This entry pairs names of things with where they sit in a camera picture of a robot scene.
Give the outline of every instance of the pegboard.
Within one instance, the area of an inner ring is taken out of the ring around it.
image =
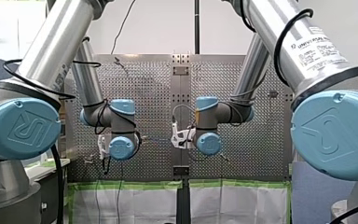
[[[219,125],[222,156],[205,161],[186,160],[186,153],[173,148],[170,142],[172,107],[178,100],[176,93],[186,92],[183,96],[192,106],[202,95],[228,100],[243,59],[243,56],[191,55],[186,62],[190,70],[188,76],[179,77],[172,74],[172,68],[177,64],[172,55],[95,56],[95,60],[102,63],[97,73],[104,97],[134,100],[135,121],[141,134],[147,136],[137,156],[122,163],[124,179],[172,180],[172,167],[178,162],[179,165],[190,165],[190,178],[283,180],[288,176],[288,152],[291,148],[284,142],[290,141],[285,128],[285,125],[290,125],[290,116],[287,116],[290,114],[290,91],[276,78],[272,67],[257,93],[254,120],[239,128]],[[75,100],[66,102],[67,155],[73,159],[68,172],[69,181],[120,179],[121,162],[117,161],[111,161],[109,174],[103,175],[98,160],[97,136],[93,128],[86,127],[79,120],[82,106],[71,75],[65,89],[76,96]],[[276,91],[278,97],[270,98],[271,91]],[[180,121],[190,122],[192,119],[191,116],[189,120]],[[203,159],[196,149],[189,153],[198,160]]]
[[[241,66],[241,56],[192,56],[191,105],[197,97],[217,96],[228,101]],[[190,162],[190,178],[241,178],[283,180],[289,176],[291,92],[275,74],[273,64],[268,67],[266,79],[258,88],[252,121],[240,127],[219,124],[222,154],[205,158],[199,152],[190,153],[196,161]]]
[[[122,56],[100,55],[97,69],[103,96],[112,99],[132,99],[135,102],[137,128],[142,136],[152,140],[143,142],[136,157],[122,162],[123,177],[127,180],[172,180],[171,138],[171,55]],[[76,99],[67,102],[67,145],[73,153],[68,172],[72,182],[120,179],[121,162],[111,160],[110,172],[103,175],[98,160],[98,136],[94,128],[79,120],[82,109],[76,84],[68,77],[68,91]]]

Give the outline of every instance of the metal bracket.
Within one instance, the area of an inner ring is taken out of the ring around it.
[[[173,166],[173,175],[189,175],[190,168],[187,165]]]

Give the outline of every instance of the silver robot arm segment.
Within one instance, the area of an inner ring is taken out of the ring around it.
[[[221,149],[217,133],[219,123],[243,123],[254,116],[252,105],[256,89],[264,81],[269,66],[269,52],[255,34],[241,68],[236,88],[229,102],[218,102],[216,97],[199,97],[196,102],[196,133],[193,143],[208,156]]]
[[[57,92],[91,21],[108,2],[57,1],[21,62],[19,77],[0,81],[1,160],[30,159],[55,144],[61,129]]]
[[[358,180],[358,66],[295,0],[228,0],[237,12],[240,1],[295,94],[291,134],[296,149],[322,173]]]
[[[75,57],[77,62],[91,62],[92,52],[89,40],[85,38]],[[135,130],[135,106],[133,100],[115,99],[108,104],[103,98],[103,92],[95,67],[83,63],[74,63],[72,72],[83,104],[80,119],[85,125],[92,127],[110,127],[111,141],[106,147],[114,160],[130,159],[139,149],[141,137]]]

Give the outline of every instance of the background wall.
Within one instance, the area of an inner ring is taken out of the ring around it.
[[[115,36],[132,1],[107,5],[89,28],[94,52],[110,53]],[[231,4],[200,0],[200,52],[245,54],[252,33]],[[132,7],[115,53],[171,54],[194,52],[194,0],[137,0]]]
[[[0,2],[0,59],[22,58],[45,20],[44,2]]]
[[[341,53],[358,64],[358,0],[299,0],[313,8],[313,20],[332,39]]]

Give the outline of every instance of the label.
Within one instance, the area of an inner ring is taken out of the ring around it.
[[[316,26],[311,26],[310,30],[315,34],[315,35],[324,35],[324,30],[322,30],[319,27]]]
[[[65,81],[66,75],[68,75],[68,66],[63,64],[62,69],[60,69],[60,72],[53,83],[53,90],[60,91],[62,89],[63,82]]]
[[[299,63],[307,71],[316,71],[332,63],[345,63],[345,59],[339,53],[336,46],[323,34],[322,29],[311,27],[312,32],[321,32],[309,35],[292,44]]]

